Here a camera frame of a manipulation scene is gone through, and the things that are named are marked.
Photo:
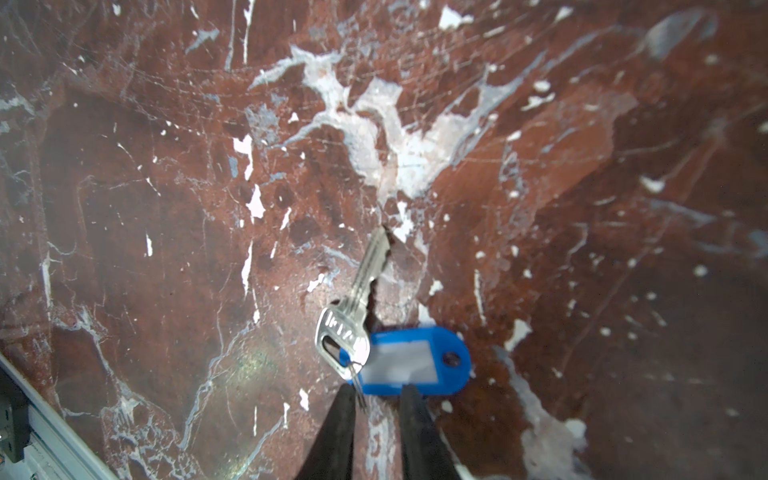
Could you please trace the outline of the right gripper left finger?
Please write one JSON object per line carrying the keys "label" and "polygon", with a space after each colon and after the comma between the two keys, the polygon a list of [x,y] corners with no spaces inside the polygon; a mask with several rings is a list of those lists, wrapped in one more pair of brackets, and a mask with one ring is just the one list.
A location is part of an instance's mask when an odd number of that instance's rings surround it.
{"label": "right gripper left finger", "polygon": [[341,385],[296,480],[352,478],[356,408],[355,388]]}

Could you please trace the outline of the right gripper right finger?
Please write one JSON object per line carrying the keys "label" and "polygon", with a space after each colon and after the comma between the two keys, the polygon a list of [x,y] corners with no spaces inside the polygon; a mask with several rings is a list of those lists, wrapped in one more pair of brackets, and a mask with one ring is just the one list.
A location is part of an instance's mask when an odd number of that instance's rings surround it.
{"label": "right gripper right finger", "polygon": [[405,480],[460,480],[448,448],[415,385],[403,387],[399,426]]}

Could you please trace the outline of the blue key fob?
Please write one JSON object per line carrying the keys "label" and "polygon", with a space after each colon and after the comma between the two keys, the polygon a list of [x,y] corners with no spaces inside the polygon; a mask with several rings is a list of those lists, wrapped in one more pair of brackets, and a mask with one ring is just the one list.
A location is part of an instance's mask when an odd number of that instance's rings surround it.
{"label": "blue key fob", "polygon": [[470,352],[454,332],[438,326],[373,333],[371,353],[358,374],[362,393],[399,396],[414,385],[424,396],[462,390],[472,370]]}

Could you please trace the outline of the silver key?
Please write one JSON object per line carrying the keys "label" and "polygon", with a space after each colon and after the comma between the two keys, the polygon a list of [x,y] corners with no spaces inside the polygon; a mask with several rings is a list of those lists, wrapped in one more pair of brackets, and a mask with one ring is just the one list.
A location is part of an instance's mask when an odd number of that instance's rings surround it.
{"label": "silver key", "polygon": [[390,241],[379,226],[371,235],[351,289],[338,304],[320,314],[315,347],[320,357],[344,380],[352,381],[367,363],[370,334],[365,327],[372,284],[384,270]]}

